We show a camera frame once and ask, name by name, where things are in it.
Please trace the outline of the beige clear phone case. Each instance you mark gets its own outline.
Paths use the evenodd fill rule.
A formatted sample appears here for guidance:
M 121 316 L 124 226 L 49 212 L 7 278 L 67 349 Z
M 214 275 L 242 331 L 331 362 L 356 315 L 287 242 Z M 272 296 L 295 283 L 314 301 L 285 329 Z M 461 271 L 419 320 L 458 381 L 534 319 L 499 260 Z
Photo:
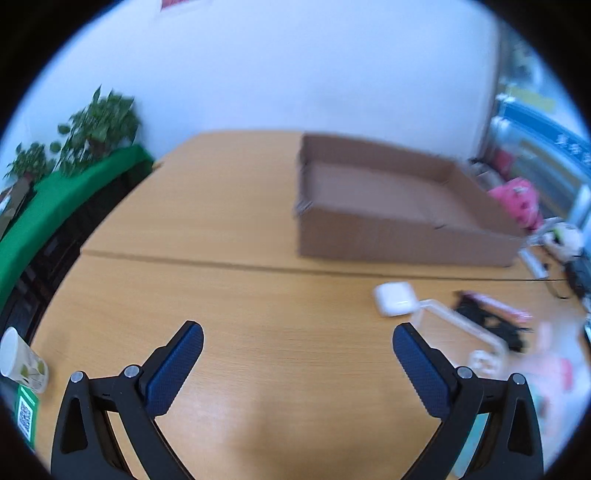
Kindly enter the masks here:
M 423 300 L 411 323 L 455 367 L 469 367 L 481 378 L 507 378 L 507 343 L 455 310 L 436 300 Z

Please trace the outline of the black sunglasses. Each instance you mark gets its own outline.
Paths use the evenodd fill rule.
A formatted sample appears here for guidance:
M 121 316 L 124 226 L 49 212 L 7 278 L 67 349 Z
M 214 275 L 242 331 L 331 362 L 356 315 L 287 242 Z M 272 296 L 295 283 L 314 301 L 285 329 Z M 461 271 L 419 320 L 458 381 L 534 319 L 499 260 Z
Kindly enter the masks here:
M 458 299 L 455 306 L 457 313 L 504 340 L 511 352 L 524 353 L 527 350 L 528 343 L 522 334 L 530 331 L 530 328 L 516 326 L 502 316 L 483 308 L 465 291 L 456 291 L 455 294 Z

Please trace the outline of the pink pen with charm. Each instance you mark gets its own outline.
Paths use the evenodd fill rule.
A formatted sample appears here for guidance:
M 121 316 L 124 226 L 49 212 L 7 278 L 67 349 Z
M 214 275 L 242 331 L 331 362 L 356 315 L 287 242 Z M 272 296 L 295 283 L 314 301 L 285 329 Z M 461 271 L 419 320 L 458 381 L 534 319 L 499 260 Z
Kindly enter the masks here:
M 533 316 L 526 310 L 510 306 L 496 298 L 471 290 L 461 290 L 459 295 L 462 299 L 472 301 L 482 310 L 495 314 L 507 321 L 525 325 L 533 320 Z

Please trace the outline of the white earbuds case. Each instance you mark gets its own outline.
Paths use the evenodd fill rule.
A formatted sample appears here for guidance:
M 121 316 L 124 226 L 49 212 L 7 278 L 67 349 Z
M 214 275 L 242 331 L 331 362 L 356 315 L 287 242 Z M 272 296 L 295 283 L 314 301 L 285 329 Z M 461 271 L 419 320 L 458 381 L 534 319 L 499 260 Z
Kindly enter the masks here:
M 414 313 L 419 308 L 415 290 L 408 282 L 387 282 L 373 290 L 377 310 L 383 317 L 398 317 Z

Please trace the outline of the green QR code card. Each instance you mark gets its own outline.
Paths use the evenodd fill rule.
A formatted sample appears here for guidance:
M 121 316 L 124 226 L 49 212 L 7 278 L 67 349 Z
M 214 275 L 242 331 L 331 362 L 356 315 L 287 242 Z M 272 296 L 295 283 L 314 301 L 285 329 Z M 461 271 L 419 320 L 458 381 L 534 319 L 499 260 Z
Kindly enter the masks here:
M 38 409 L 39 399 L 35 393 L 28 387 L 19 385 L 15 401 L 15 420 L 17 429 L 31 450 L 35 449 Z

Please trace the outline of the paper cup with leaves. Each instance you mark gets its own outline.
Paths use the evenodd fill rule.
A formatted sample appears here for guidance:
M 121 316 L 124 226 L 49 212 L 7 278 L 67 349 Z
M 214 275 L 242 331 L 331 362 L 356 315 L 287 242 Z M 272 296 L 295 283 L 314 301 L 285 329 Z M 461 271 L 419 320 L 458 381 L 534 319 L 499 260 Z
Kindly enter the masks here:
M 20 337 L 14 327 L 3 333 L 0 350 L 1 374 L 42 394 L 48 384 L 49 367 Z

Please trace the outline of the white phone stand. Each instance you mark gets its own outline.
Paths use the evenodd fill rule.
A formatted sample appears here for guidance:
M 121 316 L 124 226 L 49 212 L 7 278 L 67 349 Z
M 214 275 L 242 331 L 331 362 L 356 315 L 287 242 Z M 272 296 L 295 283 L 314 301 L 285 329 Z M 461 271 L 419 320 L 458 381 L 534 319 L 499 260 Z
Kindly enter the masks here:
M 519 258 L 535 280 L 562 278 L 563 267 L 544 247 L 540 231 L 532 233 L 527 238 L 519 251 Z

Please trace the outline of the white panda plush toy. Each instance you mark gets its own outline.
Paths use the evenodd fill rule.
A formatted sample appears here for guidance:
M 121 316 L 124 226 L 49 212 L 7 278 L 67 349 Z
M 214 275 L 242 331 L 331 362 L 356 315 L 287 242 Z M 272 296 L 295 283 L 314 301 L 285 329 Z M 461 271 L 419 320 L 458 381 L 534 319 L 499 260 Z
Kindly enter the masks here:
M 567 263 L 580 257 L 584 241 L 581 231 L 567 222 L 553 225 L 542 236 L 546 250 L 561 263 Z

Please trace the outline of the magenta bear plush toy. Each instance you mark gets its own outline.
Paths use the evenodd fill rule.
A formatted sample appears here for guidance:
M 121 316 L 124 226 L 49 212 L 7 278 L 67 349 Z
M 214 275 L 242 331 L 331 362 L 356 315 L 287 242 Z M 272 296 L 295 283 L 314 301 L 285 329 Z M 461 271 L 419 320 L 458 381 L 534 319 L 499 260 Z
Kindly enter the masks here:
M 488 194 L 521 228 L 534 232 L 542 225 L 538 192 L 529 180 L 522 177 L 511 179 L 489 190 Z

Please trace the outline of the green cloth covered bench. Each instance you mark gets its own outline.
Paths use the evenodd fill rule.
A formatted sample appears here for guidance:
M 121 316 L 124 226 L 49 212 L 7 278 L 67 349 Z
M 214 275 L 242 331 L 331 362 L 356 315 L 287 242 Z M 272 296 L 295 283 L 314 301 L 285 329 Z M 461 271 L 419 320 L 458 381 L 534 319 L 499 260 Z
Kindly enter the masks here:
M 1 240 L 1 302 L 54 232 L 86 201 L 119 176 L 138 168 L 143 177 L 153 157 L 141 146 L 122 148 L 74 175 L 57 171 L 35 187 L 35 196 Z

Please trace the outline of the small cardboard box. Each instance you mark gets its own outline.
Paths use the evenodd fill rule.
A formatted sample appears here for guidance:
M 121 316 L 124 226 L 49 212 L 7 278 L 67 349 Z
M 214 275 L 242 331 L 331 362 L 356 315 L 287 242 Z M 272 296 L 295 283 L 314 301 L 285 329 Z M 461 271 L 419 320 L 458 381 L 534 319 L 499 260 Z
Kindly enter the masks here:
M 0 238 L 4 237 L 34 195 L 32 181 L 27 176 L 1 192 Z

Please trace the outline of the small potted green plant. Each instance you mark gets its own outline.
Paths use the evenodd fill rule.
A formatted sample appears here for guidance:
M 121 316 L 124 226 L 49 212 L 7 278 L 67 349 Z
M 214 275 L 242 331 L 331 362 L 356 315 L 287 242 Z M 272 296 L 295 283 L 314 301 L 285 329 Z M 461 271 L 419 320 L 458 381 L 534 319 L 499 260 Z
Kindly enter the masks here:
M 34 142 L 27 149 L 19 144 L 15 153 L 16 157 L 8 165 L 5 178 L 27 177 L 31 181 L 38 182 L 50 175 L 55 167 L 55 161 L 48 157 L 44 144 Z

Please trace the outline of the brown cardboard tray box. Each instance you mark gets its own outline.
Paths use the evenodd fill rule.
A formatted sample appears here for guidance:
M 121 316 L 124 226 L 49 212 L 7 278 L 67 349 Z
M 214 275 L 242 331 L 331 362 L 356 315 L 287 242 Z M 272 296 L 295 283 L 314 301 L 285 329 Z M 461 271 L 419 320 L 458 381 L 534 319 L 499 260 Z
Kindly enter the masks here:
M 305 133 L 297 251 L 339 261 L 508 267 L 527 235 L 452 159 Z

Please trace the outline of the large potted green plant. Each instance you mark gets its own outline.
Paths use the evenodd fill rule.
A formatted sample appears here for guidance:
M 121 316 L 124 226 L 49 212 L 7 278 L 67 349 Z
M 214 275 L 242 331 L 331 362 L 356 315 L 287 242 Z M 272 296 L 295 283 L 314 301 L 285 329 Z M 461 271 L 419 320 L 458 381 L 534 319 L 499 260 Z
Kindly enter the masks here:
M 53 142 L 50 151 L 58 155 L 59 171 L 73 176 L 132 145 L 140 126 L 132 96 L 114 90 L 103 95 L 98 87 L 86 107 L 57 125 L 62 139 Z

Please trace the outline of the red wall notice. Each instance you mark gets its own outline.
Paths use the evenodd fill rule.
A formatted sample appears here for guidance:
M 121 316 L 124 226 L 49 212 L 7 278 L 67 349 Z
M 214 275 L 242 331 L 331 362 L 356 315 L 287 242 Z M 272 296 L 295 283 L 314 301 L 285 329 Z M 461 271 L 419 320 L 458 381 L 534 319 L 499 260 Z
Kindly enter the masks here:
M 180 12 L 191 8 L 200 8 L 211 3 L 209 0 L 160 0 L 160 12 Z

